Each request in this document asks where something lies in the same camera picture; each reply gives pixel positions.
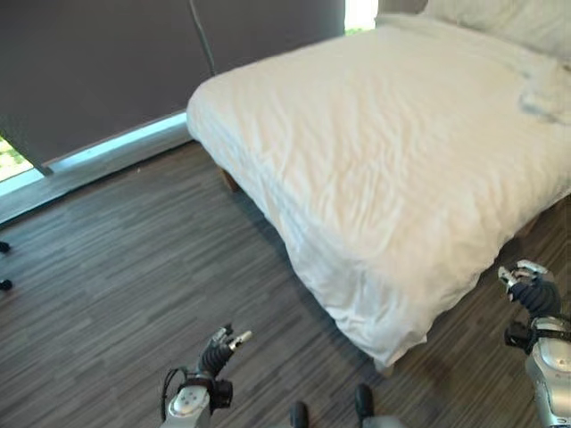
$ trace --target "pillow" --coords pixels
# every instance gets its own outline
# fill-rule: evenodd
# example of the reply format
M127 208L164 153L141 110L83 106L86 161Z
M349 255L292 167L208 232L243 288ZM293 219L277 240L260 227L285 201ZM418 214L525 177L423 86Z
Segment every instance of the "pillow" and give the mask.
M492 34L542 54L571 60L571 1L529 0Z
M423 13L462 27L490 31L503 26L527 2L528 0L429 0Z
M423 13L571 58L571 0L429 0Z

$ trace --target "wooden floor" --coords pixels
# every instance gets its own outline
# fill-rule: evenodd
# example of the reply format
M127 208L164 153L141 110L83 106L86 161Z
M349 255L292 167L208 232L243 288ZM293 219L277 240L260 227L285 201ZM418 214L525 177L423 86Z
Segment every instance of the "wooden floor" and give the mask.
M499 259L556 274L569 308L569 205L548 211ZM294 400L315 427L356 426L352 391L410 428L536 427L525 355L502 345L520 313L495 269L442 315L394 376L342 336L292 271L276 231L224 188L198 145L88 187L0 232L0 427L158 427L162 377L191 364L232 320L255 338L230 363L232 409L214 427L286 421Z

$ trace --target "chair leg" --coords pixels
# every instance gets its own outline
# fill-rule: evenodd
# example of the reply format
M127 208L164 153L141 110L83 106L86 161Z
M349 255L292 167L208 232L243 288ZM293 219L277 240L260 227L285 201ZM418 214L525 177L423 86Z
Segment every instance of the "chair leg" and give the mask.
M5 279L3 281L0 281L0 290L3 292L7 292L9 290L11 290L13 287L12 281L10 281L9 279Z

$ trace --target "outdoor greenery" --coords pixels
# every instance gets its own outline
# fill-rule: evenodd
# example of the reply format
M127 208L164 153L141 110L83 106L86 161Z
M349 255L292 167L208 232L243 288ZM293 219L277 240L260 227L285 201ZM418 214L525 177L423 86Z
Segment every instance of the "outdoor greenery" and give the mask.
M349 36L351 34L357 34L360 33L362 31L367 31L368 29L346 29L345 30L345 35Z
M0 181L31 169L32 165L0 136Z

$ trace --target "wooden bed leg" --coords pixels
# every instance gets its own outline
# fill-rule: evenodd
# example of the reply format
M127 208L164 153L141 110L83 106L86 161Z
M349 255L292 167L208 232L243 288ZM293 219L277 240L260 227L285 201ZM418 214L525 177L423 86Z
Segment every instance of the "wooden bed leg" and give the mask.
M240 186L235 181L235 179L230 174L228 174L226 170L222 169L221 167L219 167L219 171L228 189L230 189L232 193L238 192L240 190Z

